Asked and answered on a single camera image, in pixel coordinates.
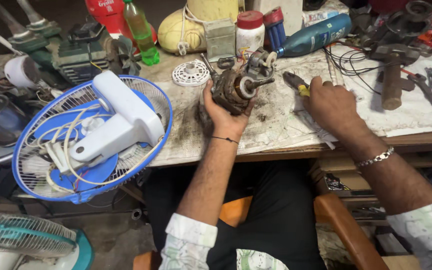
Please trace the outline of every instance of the blue bottle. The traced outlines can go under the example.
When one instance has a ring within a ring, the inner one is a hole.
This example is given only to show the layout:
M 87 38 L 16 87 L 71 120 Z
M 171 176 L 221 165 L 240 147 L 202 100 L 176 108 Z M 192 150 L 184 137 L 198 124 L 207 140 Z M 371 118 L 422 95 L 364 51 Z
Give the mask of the blue bottle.
M 351 31 L 351 18 L 339 14 L 297 31 L 275 50 L 281 56 L 301 56 L 342 39 Z
M 281 7 L 274 8 L 267 12 L 263 18 L 264 26 L 266 27 L 266 34 L 271 44 L 271 49 L 276 51 L 286 40 L 286 33 L 284 31 L 284 17 Z

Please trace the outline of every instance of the workbench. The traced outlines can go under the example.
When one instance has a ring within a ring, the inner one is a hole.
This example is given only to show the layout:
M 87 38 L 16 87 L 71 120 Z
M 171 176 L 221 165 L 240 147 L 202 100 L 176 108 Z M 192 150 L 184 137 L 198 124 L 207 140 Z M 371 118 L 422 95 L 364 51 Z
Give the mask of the workbench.
M 341 55 L 349 48 L 339 46 L 333 53 Z M 211 135 L 211 122 L 201 113 L 200 104 L 204 84 L 182 87 L 172 82 L 172 71 L 180 64 L 199 59 L 199 53 L 175 56 L 159 50 L 161 61 L 148 67 L 142 64 L 140 76 L 157 84 L 168 95 L 173 108 L 171 134 L 150 166 L 167 166 L 195 163 L 201 159 Z M 358 68 L 380 65 L 364 60 Z M 424 73 L 432 65 L 431 58 L 420 59 L 407 67 L 414 73 Z M 416 87 L 402 96 L 403 106 L 393 111 L 381 108 L 381 98 L 372 93 L 357 77 L 345 77 L 326 59 L 322 50 L 297 58 L 280 58 L 276 61 L 275 82 L 260 88 L 248 127 L 239 144 L 236 162 L 256 162 L 284 159 L 302 159 L 344 155 L 335 138 L 314 123 L 304 110 L 301 98 L 285 85 L 282 73 L 296 73 L 307 83 L 315 76 L 334 85 L 344 85 L 356 95 L 363 96 L 357 111 L 369 128 L 397 152 L 432 151 L 432 106 L 422 91 Z M 381 91 L 376 83 L 378 70 L 365 73 L 363 78 Z

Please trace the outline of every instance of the lap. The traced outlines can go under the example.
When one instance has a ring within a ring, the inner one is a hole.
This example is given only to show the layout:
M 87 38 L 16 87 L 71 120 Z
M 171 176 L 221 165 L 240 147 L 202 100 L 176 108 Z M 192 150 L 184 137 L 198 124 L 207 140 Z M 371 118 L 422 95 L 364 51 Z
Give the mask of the lap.
M 195 167 L 160 169 L 144 185 L 158 250 L 164 247 L 164 230 L 194 171 Z M 235 164 L 225 202 L 239 199 L 234 192 L 238 189 L 253 192 L 253 200 L 246 221 L 237 228 L 219 220 L 216 243 L 208 254 L 212 269 L 236 268 L 236 249 L 266 252 L 290 269 L 324 269 L 317 245 L 313 193 L 304 172 L 307 166 L 294 160 Z

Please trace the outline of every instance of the red bottle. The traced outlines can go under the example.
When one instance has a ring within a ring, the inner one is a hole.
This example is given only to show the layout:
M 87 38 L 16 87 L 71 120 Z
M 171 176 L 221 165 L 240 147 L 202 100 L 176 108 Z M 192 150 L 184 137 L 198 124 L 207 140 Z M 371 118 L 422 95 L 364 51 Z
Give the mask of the red bottle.
M 94 17 L 96 21 L 104 25 L 107 31 L 111 34 L 114 39 L 117 39 L 119 35 L 123 35 L 132 40 L 132 44 L 135 48 L 138 48 L 133 34 L 129 30 L 128 24 L 124 20 L 123 0 L 85 0 L 86 7 L 88 8 L 89 14 Z M 153 41 L 156 43 L 158 40 L 158 34 L 151 25 L 151 32 L 153 34 Z

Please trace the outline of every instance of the hand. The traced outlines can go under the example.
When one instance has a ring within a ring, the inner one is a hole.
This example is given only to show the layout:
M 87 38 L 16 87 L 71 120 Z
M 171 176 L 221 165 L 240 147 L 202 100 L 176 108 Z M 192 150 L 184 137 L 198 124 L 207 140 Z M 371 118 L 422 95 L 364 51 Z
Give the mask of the hand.
M 338 140 L 371 132 L 356 112 L 355 96 L 343 86 L 333 86 L 329 81 L 323 83 L 321 77 L 314 77 L 309 95 L 304 97 L 304 108 L 316 123 Z
M 203 90 L 204 106 L 214 123 L 213 136 L 221 138 L 230 138 L 239 142 L 243 131 L 248 125 L 249 116 L 255 106 L 256 97 L 249 100 L 248 107 L 240 115 L 231 115 L 227 110 L 220 107 L 213 101 L 211 88 L 213 80 L 209 79 Z

